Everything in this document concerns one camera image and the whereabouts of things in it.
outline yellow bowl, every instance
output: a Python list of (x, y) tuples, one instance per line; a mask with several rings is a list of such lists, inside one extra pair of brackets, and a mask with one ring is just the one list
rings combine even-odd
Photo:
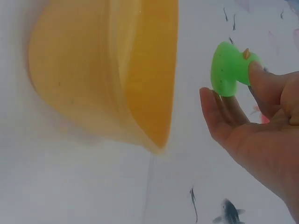
[(178, 0), (51, 0), (29, 45), (41, 98), (92, 133), (159, 154), (167, 143)]

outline white surface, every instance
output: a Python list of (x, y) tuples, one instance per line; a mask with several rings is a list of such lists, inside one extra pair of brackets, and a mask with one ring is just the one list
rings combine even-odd
[(150, 154), (73, 127), (27, 79), (29, 33), (45, 2), (0, 0), (1, 223), (139, 224)]
[[(252, 14), (234, 0), (180, 1), (180, 35), (171, 145), (164, 157), (152, 157), (144, 224), (194, 224), (189, 191), (194, 185), (199, 224), (211, 224), (228, 198), (245, 209), (246, 224), (294, 223), (284, 203), (237, 165), (216, 144), (202, 116), (198, 90), (211, 87), (213, 53), (229, 36), (240, 49), (257, 53), (269, 70), (283, 74), (298, 70), (299, 52), (292, 39), (298, 18), (284, 0), (250, 0)], [(223, 7), (229, 21), (225, 21)], [(284, 9), (284, 19), (280, 14)], [(236, 30), (233, 31), (233, 15)], [(280, 44), (277, 56), (268, 40), (271, 31)], [(237, 98), (247, 115), (255, 102), (247, 87)], [(259, 122), (259, 114), (249, 118)]]

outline green rubber duck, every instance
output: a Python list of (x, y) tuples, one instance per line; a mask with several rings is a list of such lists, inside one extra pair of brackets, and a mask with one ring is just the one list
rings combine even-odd
[(250, 86), (248, 69), (252, 61), (261, 64), (260, 58), (246, 49), (239, 49), (228, 42), (218, 45), (211, 67), (211, 82), (215, 92), (222, 97), (234, 96), (237, 92), (237, 82)]

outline finger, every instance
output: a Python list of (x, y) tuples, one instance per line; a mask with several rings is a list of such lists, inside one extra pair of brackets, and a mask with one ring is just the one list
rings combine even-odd
[(233, 128), (223, 118), (224, 110), (220, 111), (213, 92), (208, 88), (199, 91), (201, 108), (212, 138), (223, 145)]
[(250, 122), (247, 116), (244, 114), (243, 110), (241, 109), (236, 97), (222, 97), (221, 99), (226, 109), (229, 111), (233, 121), (237, 125), (240, 126)]
[(256, 97), (268, 105), (280, 105), (282, 91), (290, 78), (298, 73), (290, 73), (282, 76), (266, 72), (257, 62), (249, 65), (249, 80)]
[(281, 94), (281, 106), (290, 119), (289, 124), (299, 125), (299, 75), (290, 78)]
[(225, 106), (224, 102), (222, 101), (221, 97), (215, 91), (212, 91), (212, 93), (214, 95), (215, 102), (217, 104), (217, 108), (218, 108), (222, 118), (224, 119), (224, 121), (227, 124), (229, 124), (230, 126), (236, 126), (237, 124), (234, 122), (231, 114), (226, 109), (226, 106)]

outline fish print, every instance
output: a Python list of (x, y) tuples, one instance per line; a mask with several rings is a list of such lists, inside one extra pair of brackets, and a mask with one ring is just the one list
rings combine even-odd
[(268, 31), (268, 40), (272, 48), (275, 50), (276, 55), (278, 56), (280, 52), (280, 45), (271, 31)]
[(244, 9), (246, 12), (250, 13), (249, 0), (235, 0), (235, 3)]
[(190, 195), (191, 195), (192, 204), (194, 206), (194, 210), (195, 210), (195, 214), (196, 214), (196, 221), (195, 221), (195, 223), (197, 223), (197, 221), (198, 221), (198, 214), (197, 214), (197, 210), (196, 210), (196, 206), (195, 206), (196, 199), (195, 199), (194, 189), (193, 188), (190, 190)]
[(293, 32), (293, 40), (297, 51), (299, 51), (299, 29), (295, 29)]
[(229, 37), (229, 41), (231, 42), (231, 44), (233, 44), (233, 45), (235, 44), (235, 43), (233, 42), (232, 38), (230, 38), (230, 37)]
[(245, 210), (236, 209), (235, 206), (228, 200), (224, 199), (221, 203), (221, 215), (213, 220), (214, 224), (223, 222), (224, 224), (245, 224), (240, 221), (239, 215)]
[[(254, 106), (253, 109), (254, 109), (254, 111), (251, 113), (251, 115), (256, 112), (261, 112), (260, 108), (257, 105)], [(264, 116), (262, 113), (260, 113), (260, 119), (261, 119), (261, 124), (267, 124), (270, 122), (270, 120), (266, 116)]]
[(233, 24), (233, 30), (235, 30), (235, 14), (234, 14), (234, 24)]
[(223, 8), (223, 11), (224, 11), (224, 15), (225, 15), (225, 20), (226, 20), (226, 22), (228, 22), (228, 15), (225, 12), (225, 8)]
[(285, 0), (290, 7), (290, 10), (295, 13), (299, 20), (299, 0)]

